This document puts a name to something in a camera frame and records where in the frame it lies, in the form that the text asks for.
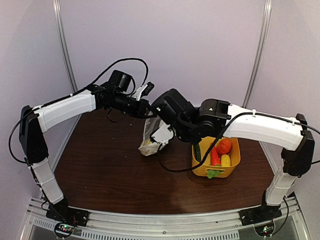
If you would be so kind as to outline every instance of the yellow toy corn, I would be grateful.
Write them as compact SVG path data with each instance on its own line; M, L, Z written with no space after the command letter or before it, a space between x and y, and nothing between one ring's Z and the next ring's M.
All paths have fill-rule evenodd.
M221 156L221 166L222 167L231 167L231 159L228 154L223 154Z

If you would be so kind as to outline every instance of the white wall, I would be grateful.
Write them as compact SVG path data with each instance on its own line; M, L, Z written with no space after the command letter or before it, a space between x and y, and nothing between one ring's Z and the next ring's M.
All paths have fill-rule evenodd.
M283 116L305 115L320 129L320 0L275 0L261 68L249 108ZM320 160L320 136L314 161ZM268 145L277 164L281 148ZM298 179L294 191L313 240L319 239L320 164Z
M61 1L77 85L87 85L117 59L138 57L148 63L148 80L155 84L147 97L150 101L176 88L195 105L207 98L242 105L264 4L263 0ZM139 62L116 66L132 74L138 85L143 67Z
M39 105L71 92L58 40L52 1L0 1L0 239L17 239L27 206L40 192L27 166L15 162L8 137L25 105ZM45 134L51 164L74 124ZM23 159L17 132L14 153Z

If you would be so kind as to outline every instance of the orange toy pumpkin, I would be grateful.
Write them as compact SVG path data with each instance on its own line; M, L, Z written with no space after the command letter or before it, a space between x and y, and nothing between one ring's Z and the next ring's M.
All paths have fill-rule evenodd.
M219 154L227 154L232 148L232 142L226 138L223 138L215 148Z

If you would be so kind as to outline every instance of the yellow basket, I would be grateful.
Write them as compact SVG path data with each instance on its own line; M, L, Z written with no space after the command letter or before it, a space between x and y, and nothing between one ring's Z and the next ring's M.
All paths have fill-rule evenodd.
M202 139L201 142L199 142L199 147L201 151L201 159L203 159L207 149L210 147L212 142L215 140L214 137L205 137ZM230 160L231 160L231 166L212 166L210 165L211 157L210 154L206 158L203 165L200 167L192 170L193 173L197 176L206 177L208 170L219 170L220 174L216 176L216 178L226 178L228 177L233 170L236 168L236 166L240 163L240 149L239 149L239 143L237 138L228 138L232 142L232 148L229 152ZM197 165L199 162L196 160L195 157L195 150L194 147L192 147L192 166Z

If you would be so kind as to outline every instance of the cable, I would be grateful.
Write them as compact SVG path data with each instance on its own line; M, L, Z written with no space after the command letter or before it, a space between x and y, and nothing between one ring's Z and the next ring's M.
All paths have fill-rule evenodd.
M27 164L26 161L21 161L19 160L18 158L16 158L16 156L14 155L14 153L12 152L12 148L11 148L11 139L12 139L12 136L14 134L14 131L16 130L16 128L19 126L19 124L25 120L30 114L32 114L34 111L37 111L39 108L35 108L35 109L32 109L30 112L28 112L23 118L21 118L17 123L16 125L14 125L13 129L11 130L10 132L10 135L9 135L9 139L8 139L8 147L9 147L9 152L11 154L11 156L13 157L14 160L16 160L17 162L21 163L21 164Z
M137 57L127 57L127 58L122 58L122 59L119 59L117 61L115 61L114 63L112 63L111 65L109 65L105 70L103 70L96 78L95 80L93 80L91 83L89 83L87 86L79 89L78 91L74 92L73 94L71 95L67 95L67 96L63 96L61 98L58 98L56 100L53 100L53 101L50 101L50 102L47 102L45 103L44 105L42 105L42 107L46 107L46 106L49 106L51 104L54 104L54 103L57 103L59 101L62 101L62 100L65 100L65 99L68 99L68 98L71 98L72 96L75 96L77 94L80 94L82 93L84 90L88 89L89 87L91 87L93 84L95 84L99 78L101 78L101 76L103 74L105 74L109 69L111 69L114 65L116 65L117 63L120 63L120 62L124 62L124 61L139 61L139 62L142 62L145 66L145 75L144 75L144 79L142 81L142 85L144 85L146 83L146 80L147 80L147 77L148 77L148 73L149 73L149 67L147 65L147 63L141 59L141 58L137 58Z
M42 204L41 204L41 208L42 210L48 211L49 209L44 209L44 205L48 202L48 200L45 200Z
M278 229L277 231L273 232L273 233L271 234L271 236L277 234L277 233L284 227L284 225L285 225L285 223L287 222L287 219L288 219L288 217L289 217L289 205L288 205L288 203L287 203L287 201L286 201L285 198L283 198L283 201L284 201L284 203L285 203L285 205L286 205L286 216L285 216L285 219L284 219L282 225L279 227L279 229Z
M105 70L103 70L103 71L95 78L95 80L93 80L88 86L92 86L93 84L95 84L95 83L99 80L99 78L101 78L101 76L102 76L103 74L105 74L109 69L111 69L111 68L112 68L114 65L116 65L117 63L124 62L124 61L131 61L131 60L133 60L133 61L139 61L139 62L142 62L142 63L144 64L144 66L145 66L145 76L144 76L144 80L143 80L143 82L142 82L142 84L141 84L141 85L144 85L144 84L146 83L146 80L147 80L147 77L148 77L148 73L149 73L149 68L148 68L147 63L146 63L143 59L141 59L141 58L128 57L128 58L119 59L119 60L115 61L114 63L112 63L112 64L111 64L110 66L108 66Z
M318 163L320 163L320 160L314 161L314 162L312 162L311 164L318 164Z
M106 118L109 120L110 123L113 123L113 124L119 123L121 120L123 120L123 119L126 117L126 114L123 114L124 116L123 116L121 119L119 119L118 121L112 120L112 119L110 119L110 113L111 113L111 111L112 111L112 109L109 108L109 111L108 111L108 113L106 114Z
M239 118L239 117L241 117L241 116L245 116L245 115L253 115L253 113L252 113L252 112L242 112L242 113L239 113L238 115L234 116L234 117L227 123L227 125L225 125L224 128L218 133L218 135L216 136L216 138L215 138L215 140L213 141L213 143L211 144L211 146L209 146L208 149L207 149L207 151L205 152L205 154L204 154L201 162L199 162L197 165L192 166L192 167L188 167L188 168L185 168L185 169L177 169L177 170L176 170L176 169L170 169L170 168L167 168L167 167L162 163L162 161L161 161L160 158L159 158L159 153L158 153L158 154L157 154L157 158L158 158L159 164L160 164L161 167L163 167L166 171L172 172L172 173L182 173L182 172L187 172L187 171L192 171L192 170L194 170L194 169L197 169L198 167L202 166L202 165L205 163L205 161L206 161L209 153L210 153L211 150L214 148L214 146L216 145L216 143L218 142L218 140L223 137L223 135L224 135L225 131L228 129L228 127L230 127L230 125L231 125L237 118ZM280 116L274 116L274 115L270 115L270 114L262 113L262 112L256 112L255 115L264 116L264 117L268 117L268 118L272 118L272 119L278 119L278 120L281 120L281 121L285 121L285 122L287 122L287 123L292 123L292 122L293 122L292 120L288 120L288 119L283 118L283 117L280 117ZM316 133L318 133L318 134L320 135L320 131L317 130L316 128L312 127L312 126L309 126L309 125L306 125L306 124L303 124L303 123L300 123L300 122L293 122L293 123L296 124L296 125L300 125L300 126L304 126L304 127L306 127L306 128L309 128L309 129L315 131Z
M187 126L188 128L195 128L197 125L195 125L195 124L192 124L192 123L190 123L190 122L187 122L187 121L185 121L185 120L182 120L181 119L181 114L182 114L183 112L181 112L180 114L178 114L177 115L177 120L178 120L178 122L179 123L181 123L181 124L183 124L183 125L185 125L185 126Z

